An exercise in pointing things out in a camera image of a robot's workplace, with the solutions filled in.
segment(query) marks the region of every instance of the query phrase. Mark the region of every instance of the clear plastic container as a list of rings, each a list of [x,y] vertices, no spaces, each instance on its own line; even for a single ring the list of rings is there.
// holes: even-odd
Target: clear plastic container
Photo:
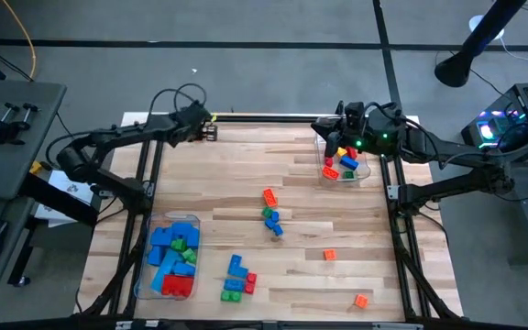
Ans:
[[[174,223],[187,223],[191,224],[193,227],[199,229],[199,248],[195,250],[197,256],[197,262],[195,263],[195,279],[199,273],[199,257],[200,247],[201,247],[201,227],[199,219],[194,215],[184,215],[184,214],[154,214],[150,221],[148,221],[148,240],[146,243],[146,248],[144,250],[144,258],[142,260],[142,270],[139,275],[139,280],[136,283],[136,288],[134,289],[134,294],[138,299],[171,299],[171,300],[185,300],[193,296],[195,292],[195,287],[197,285],[197,280],[194,280],[192,283],[192,291],[189,297],[184,296],[172,296],[172,295],[162,295],[161,292],[154,291],[150,287],[150,284],[156,276],[156,272],[159,267],[152,266],[148,264],[149,252],[152,250],[152,245],[150,244],[150,237],[154,230],[159,227],[169,227]]]
[[[327,179],[323,175],[323,167],[325,166],[325,140],[318,134],[315,134],[314,138],[314,144],[315,148],[317,149],[317,165],[319,168],[319,182],[323,186],[351,186],[351,187],[358,187],[359,182],[366,179],[368,176],[370,176],[370,167],[368,166],[368,163],[366,162],[366,154],[361,153],[357,155],[356,161],[358,163],[358,166],[356,170],[354,170],[354,178],[353,179],[346,179],[343,177],[343,174],[345,171],[350,171],[350,169],[342,166],[339,164],[340,157],[339,155],[334,155],[334,166],[332,169],[339,172],[339,178],[337,180],[331,180]]]

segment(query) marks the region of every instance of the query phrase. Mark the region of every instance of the wooden tabletop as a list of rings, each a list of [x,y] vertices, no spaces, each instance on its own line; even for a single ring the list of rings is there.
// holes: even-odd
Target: wooden tabletop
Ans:
[[[145,119],[145,113],[125,113],[122,125]],[[218,126],[217,142],[165,149],[154,202],[154,214],[173,212],[201,220],[193,296],[183,302],[138,300],[136,317],[403,320],[378,159],[368,156],[371,175],[357,187],[325,188],[319,181],[314,132],[309,125]],[[139,150],[140,145],[117,149],[111,170],[122,177],[135,176]],[[408,183],[431,182],[427,165],[403,166]],[[266,188],[272,188],[279,199],[282,238],[264,226],[260,215]],[[113,205],[106,213],[120,207]],[[422,211],[441,221],[438,212]],[[121,214],[95,228],[79,294],[83,308],[93,302],[116,270],[125,221]],[[414,217],[414,223],[425,277],[450,309],[462,314],[443,232],[422,217]],[[336,250],[336,261],[324,261],[326,248]],[[239,304],[219,300],[234,253],[243,256],[243,267],[258,274],[255,294],[244,294]],[[129,283],[128,277],[120,311]],[[410,287],[419,313],[413,280]],[[368,297],[368,308],[354,305],[357,294]]]

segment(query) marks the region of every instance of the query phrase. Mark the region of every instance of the green block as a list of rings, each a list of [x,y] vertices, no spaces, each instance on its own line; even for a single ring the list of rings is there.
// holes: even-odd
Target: green block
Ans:
[[[240,303],[242,301],[242,292],[223,290],[221,291],[221,301]]]
[[[354,172],[351,170],[346,170],[342,176],[344,179],[354,179]]]
[[[192,263],[193,265],[197,263],[197,256],[194,254],[193,250],[190,248],[182,252],[182,256],[184,257],[185,260],[187,260],[188,263]]]
[[[179,252],[183,252],[185,249],[187,249],[187,244],[184,242],[184,239],[175,239],[170,243],[170,247]]]
[[[264,207],[264,209],[262,210],[262,215],[264,215],[265,218],[270,218],[272,216],[272,209],[269,208],[268,206]]]

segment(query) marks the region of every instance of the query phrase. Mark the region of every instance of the gray floor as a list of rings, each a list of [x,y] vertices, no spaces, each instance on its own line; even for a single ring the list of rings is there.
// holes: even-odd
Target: gray floor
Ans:
[[[35,39],[377,42],[369,0],[208,0],[114,2],[111,0],[10,1]],[[470,17],[488,1],[382,0],[392,43],[459,44]],[[22,36],[0,4],[0,38]],[[506,28],[511,45],[528,44],[528,13]],[[28,48],[0,47],[29,68]],[[125,111],[146,111],[160,88],[195,82],[209,92],[211,111],[324,113],[338,100],[389,100],[384,66],[376,50],[289,49],[78,49],[38,48],[38,76],[65,83],[61,113],[73,131],[108,127]],[[439,60],[448,57],[440,53]],[[459,141],[459,130],[498,95],[472,75],[461,89],[433,76],[435,52],[392,53],[405,113],[418,115],[441,138]],[[528,61],[485,53],[473,68],[500,90],[528,83]],[[19,79],[10,73],[10,77]],[[168,111],[171,100],[159,105]],[[63,134],[55,123],[48,141]],[[442,180],[464,170],[432,167]],[[523,220],[515,205],[482,193],[442,202],[457,287],[473,320],[528,325],[528,267],[507,258],[523,244]],[[74,230],[67,239],[87,234]],[[60,317],[72,312],[85,252],[38,250],[27,288],[0,288],[0,321]],[[53,294],[54,304],[40,297]]]

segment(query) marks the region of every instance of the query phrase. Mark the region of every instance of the blue block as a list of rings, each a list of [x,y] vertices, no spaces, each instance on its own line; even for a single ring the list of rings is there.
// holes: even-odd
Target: blue block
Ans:
[[[238,278],[245,279],[248,276],[248,269],[243,267],[235,266],[228,272],[229,275],[235,276]]]
[[[186,240],[193,225],[189,223],[174,223],[171,228],[174,239],[182,238]]]
[[[348,156],[343,156],[341,158],[341,160],[339,161],[340,164],[342,164],[343,166],[349,168],[350,170],[352,171],[355,171],[356,168],[358,167],[358,162],[351,159],[350,157]]]
[[[276,236],[280,236],[280,235],[282,235],[282,233],[284,233],[282,231],[281,225],[275,225],[274,228],[272,228],[272,231],[274,232],[274,235],[276,235]]]
[[[162,281],[164,281],[164,275],[168,275],[172,272],[172,267],[174,266],[175,262],[183,260],[184,258],[181,256],[181,254],[179,254],[179,252],[169,248],[166,251],[166,256],[164,256],[164,259],[160,264],[160,268],[156,272],[156,276],[154,276],[154,280],[152,280],[152,283],[150,284],[150,288],[152,288],[154,291],[162,292]]]
[[[152,266],[160,266],[164,258],[164,247],[152,247],[148,254],[148,264]]]
[[[194,276],[194,266],[187,265],[184,262],[177,262],[174,264],[172,271],[176,275]]]
[[[268,219],[266,219],[266,221],[264,221],[264,225],[266,225],[266,227],[267,227],[268,229],[272,229],[272,228],[274,228],[274,226],[276,225],[276,223],[274,223],[274,221],[272,221],[271,218],[268,218]]]
[[[199,248],[199,229],[192,227],[187,236],[187,248]]]
[[[231,275],[235,268],[239,267],[242,263],[242,256],[231,255],[231,260],[229,261],[229,267],[227,268],[227,274]]]
[[[158,227],[150,237],[150,244],[158,247],[170,247],[172,242],[172,229]]]
[[[244,285],[246,285],[242,280],[231,280],[227,279],[224,283],[224,290],[243,292]]]

